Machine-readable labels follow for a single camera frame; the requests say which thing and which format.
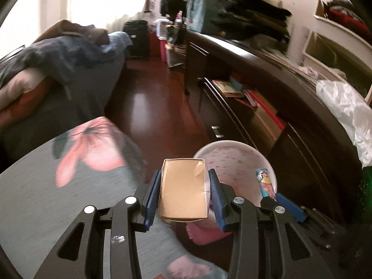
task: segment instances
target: curtain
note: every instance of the curtain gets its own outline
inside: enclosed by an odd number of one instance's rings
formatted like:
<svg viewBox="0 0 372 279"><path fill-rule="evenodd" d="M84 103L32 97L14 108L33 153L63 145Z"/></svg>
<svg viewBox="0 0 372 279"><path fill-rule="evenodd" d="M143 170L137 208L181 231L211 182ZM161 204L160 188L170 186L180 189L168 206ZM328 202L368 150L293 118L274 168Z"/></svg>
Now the curtain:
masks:
<svg viewBox="0 0 372 279"><path fill-rule="evenodd" d="M135 17L146 0L71 0L71 20L83 26L94 24L109 33L122 30L129 18Z"/></svg>

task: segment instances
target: small tan box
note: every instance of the small tan box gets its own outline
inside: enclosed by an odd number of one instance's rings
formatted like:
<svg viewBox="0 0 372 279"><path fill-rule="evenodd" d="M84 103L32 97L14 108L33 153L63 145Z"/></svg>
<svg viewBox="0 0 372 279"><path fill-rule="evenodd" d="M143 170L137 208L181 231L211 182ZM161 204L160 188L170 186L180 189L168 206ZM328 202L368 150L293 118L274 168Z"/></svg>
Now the small tan box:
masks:
<svg viewBox="0 0 372 279"><path fill-rule="evenodd" d="M204 159L165 159L161 169L159 217L196 221L208 217L211 185Z"/></svg>

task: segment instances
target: black suitcase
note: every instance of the black suitcase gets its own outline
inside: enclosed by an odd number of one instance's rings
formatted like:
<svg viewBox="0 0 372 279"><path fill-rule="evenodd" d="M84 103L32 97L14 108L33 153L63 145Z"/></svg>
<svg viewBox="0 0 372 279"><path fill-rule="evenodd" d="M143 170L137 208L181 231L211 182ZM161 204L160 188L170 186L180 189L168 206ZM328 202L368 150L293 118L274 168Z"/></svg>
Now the black suitcase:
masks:
<svg viewBox="0 0 372 279"><path fill-rule="evenodd" d="M150 55L148 23L145 20L134 20L125 23L123 31L133 42L128 46L130 57L147 57Z"/></svg>

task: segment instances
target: pink flower print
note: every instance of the pink flower print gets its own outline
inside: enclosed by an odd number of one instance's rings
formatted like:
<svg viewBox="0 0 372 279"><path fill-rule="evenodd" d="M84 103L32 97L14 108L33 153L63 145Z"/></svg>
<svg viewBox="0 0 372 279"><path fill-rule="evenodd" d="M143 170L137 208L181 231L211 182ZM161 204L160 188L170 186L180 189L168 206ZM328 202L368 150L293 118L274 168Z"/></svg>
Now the pink flower print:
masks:
<svg viewBox="0 0 372 279"><path fill-rule="evenodd" d="M122 145L124 140L123 133L105 117L77 126L71 130L69 137L75 143L57 167L57 187L63 187L72 180L80 160L95 171L109 171L126 164L118 150L118 145Z"/></svg>
<svg viewBox="0 0 372 279"><path fill-rule="evenodd" d="M175 279L200 278L212 271L207 265L193 263L186 255L173 261L167 270Z"/></svg>

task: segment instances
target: wooden dresser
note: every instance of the wooden dresser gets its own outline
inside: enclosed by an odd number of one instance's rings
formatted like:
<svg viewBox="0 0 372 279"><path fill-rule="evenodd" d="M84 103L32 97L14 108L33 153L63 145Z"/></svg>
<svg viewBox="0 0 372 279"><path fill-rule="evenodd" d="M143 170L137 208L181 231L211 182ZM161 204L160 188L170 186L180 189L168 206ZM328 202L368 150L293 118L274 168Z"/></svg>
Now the wooden dresser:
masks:
<svg viewBox="0 0 372 279"><path fill-rule="evenodd" d="M271 163L278 192L349 223L362 177L358 154L315 89L287 67L239 43L195 32L187 38L185 93L210 140L237 140L256 148ZM212 80L228 80L230 75L253 87L284 129L265 111L243 104L245 99L224 97Z"/></svg>

